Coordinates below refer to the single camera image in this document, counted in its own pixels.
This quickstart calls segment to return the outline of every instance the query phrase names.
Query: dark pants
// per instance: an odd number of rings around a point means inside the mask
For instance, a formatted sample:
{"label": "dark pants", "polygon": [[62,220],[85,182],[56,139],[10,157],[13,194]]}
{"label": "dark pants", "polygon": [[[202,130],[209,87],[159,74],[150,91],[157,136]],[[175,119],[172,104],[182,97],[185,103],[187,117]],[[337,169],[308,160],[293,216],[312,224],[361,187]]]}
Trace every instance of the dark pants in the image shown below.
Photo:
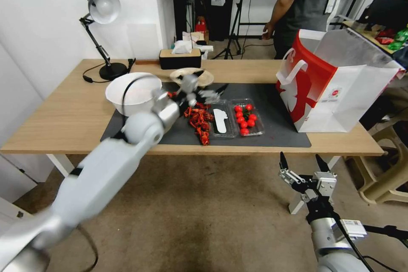
{"label": "dark pants", "polygon": [[276,50],[276,55],[275,55],[275,60],[281,60],[285,56],[286,52],[292,47],[289,45],[283,45],[279,41],[274,41],[275,50]]}

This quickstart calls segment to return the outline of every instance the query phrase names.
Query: beige plastic chair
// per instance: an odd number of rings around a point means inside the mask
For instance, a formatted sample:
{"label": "beige plastic chair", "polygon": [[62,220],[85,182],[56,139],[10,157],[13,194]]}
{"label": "beige plastic chair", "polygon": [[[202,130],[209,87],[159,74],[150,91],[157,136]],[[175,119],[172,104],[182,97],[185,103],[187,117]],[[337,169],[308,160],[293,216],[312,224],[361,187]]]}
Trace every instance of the beige plastic chair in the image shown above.
{"label": "beige plastic chair", "polygon": [[408,121],[398,121],[374,134],[373,138],[377,142],[389,139],[398,150],[398,162],[376,177],[364,157],[352,157],[364,178],[364,185],[359,189],[361,197],[368,203],[377,204],[385,201],[408,202],[408,193],[396,190],[408,182]]}

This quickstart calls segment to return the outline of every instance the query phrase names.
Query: floor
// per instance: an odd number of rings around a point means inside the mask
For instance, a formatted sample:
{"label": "floor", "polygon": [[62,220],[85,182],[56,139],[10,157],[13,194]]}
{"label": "floor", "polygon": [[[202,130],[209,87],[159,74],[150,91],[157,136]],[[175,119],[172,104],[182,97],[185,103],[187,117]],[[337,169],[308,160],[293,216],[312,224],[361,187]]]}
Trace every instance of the floor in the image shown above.
{"label": "floor", "polygon": [[[247,40],[249,44],[268,44]],[[215,52],[226,42],[216,42]],[[245,59],[273,58],[272,46],[249,46]],[[83,156],[70,156],[76,165]],[[288,155],[299,174],[312,174],[312,157]],[[111,271],[316,271],[306,210],[290,215],[294,192],[278,177],[278,157],[146,156],[138,170],[97,217],[83,223],[99,250],[98,272]],[[340,160],[334,208],[342,218],[407,229],[408,206],[369,205],[356,191],[358,178]],[[34,213],[54,199],[61,175],[16,202]],[[406,248],[376,234],[357,243],[370,255],[406,271]],[[93,253],[78,231],[51,250],[48,272],[82,271]],[[370,262],[376,272],[386,271]]]}

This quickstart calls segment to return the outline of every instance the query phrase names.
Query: desk lamp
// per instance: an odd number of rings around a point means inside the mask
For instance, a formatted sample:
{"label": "desk lamp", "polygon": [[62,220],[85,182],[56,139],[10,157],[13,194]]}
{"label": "desk lamp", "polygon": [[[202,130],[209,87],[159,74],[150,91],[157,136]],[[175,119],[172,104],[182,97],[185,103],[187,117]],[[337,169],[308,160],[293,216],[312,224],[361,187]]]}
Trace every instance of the desk lamp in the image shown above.
{"label": "desk lamp", "polygon": [[99,75],[105,80],[113,80],[123,74],[126,74],[128,68],[121,63],[111,63],[111,58],[105,49],[98,44],[95,37],[89,30],[89,25],[97,22],[100,24],[108,24],[113,22],[120,12],[119,0],[88,0],[89,13],[82,17],[79,21],[85,28],[89,37],[92,39],[99,54],[105,60],[105,65],[99,70]]}

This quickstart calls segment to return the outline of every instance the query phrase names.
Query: lamp shade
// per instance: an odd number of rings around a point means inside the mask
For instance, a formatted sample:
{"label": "lamp shade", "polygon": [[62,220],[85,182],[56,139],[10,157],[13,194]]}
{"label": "lamp shade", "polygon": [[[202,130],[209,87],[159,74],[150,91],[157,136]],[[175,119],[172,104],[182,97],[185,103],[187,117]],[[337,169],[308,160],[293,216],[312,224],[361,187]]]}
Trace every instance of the lamp shade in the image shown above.
{"label": "lamp shade", "polygon": [[88,0],[88,10],[92,19],[101,24],[113,22],[120,12],[119,0]]}

